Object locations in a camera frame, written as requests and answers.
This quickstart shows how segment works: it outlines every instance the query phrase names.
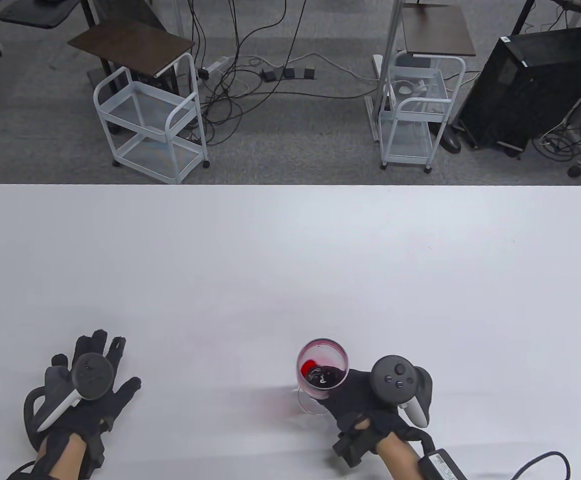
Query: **wine glass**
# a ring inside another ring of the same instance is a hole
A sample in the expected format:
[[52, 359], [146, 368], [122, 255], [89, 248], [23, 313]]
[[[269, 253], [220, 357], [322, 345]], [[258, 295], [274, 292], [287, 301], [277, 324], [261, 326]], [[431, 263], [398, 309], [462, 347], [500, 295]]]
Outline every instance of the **wine glass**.
[[307, 414], [323, 415], [328, 410], [317, 400], [325, 400], [348, 375], [346, 350], [329, 338], [316, 338], [297, 355], [297, 401]]

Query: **dark wooden tabletop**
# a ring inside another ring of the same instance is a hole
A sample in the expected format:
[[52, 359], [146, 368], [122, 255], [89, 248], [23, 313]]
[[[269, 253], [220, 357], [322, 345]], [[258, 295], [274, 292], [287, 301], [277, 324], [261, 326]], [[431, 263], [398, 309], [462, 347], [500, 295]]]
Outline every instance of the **dark wooden tabletop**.
[[475, 46], [457, 5], [405, 3], [402, 23], [406, 51], [428, 55], [475, 57]]
[[114, 18], [77, 35], [68, 45], [153, 77], [195, 42], [133, 20]]

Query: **power strip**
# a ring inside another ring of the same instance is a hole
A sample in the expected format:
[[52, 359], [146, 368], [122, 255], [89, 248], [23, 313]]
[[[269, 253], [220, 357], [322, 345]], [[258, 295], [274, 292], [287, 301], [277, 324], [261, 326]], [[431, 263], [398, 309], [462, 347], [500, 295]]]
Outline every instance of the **power strip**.
[[[222, 74], [226, 69], [229, 68], [231, 65], [231, 59], [229, 57], [219, 57], [215, 62], [211, 63], [207, 67], [201, 67], [199, 70], [204, 71], [204, 75], [208, 74], [206, 80], [213, 83], [218, 83]], [[201, 87], [202, 82], [204, 82], [204, 78], [202, 78], [201, 74], [197, 74], [197, 86]]]

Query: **forearm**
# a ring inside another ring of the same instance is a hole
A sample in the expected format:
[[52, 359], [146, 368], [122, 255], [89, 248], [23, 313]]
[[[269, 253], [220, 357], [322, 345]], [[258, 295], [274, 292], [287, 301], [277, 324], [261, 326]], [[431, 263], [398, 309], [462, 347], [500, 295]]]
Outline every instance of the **forearm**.
[[[68, 445], [64, 449], [64, 453], [61, 454], [57, 463], [52, 467], [50, 476], [57, 478], [57, 480], [78, 480], [82, 460], [84, 460], [86, 451], [86, 442], [80, 437], [80, 435], [76, 433], [72, 434], [68, 441]], [[37, 460], [41, 459], [45, 454], [46, 440], [44, 439], [41, 448], [39, 448]]]
[[376, 450], [393, 480], [424, 480], [417, 465], [419, 457], [416, 451], [394, 433], [382, 439]]

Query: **red wine stain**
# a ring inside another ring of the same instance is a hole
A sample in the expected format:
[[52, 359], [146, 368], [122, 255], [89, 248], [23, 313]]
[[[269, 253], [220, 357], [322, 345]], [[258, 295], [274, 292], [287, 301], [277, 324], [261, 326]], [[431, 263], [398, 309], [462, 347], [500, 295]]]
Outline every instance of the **red wine stain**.
[[300, 370], [302, 377], [306, 378], [316, 366], [318, 366], [318, 363], [313, 359], [305, 361]]

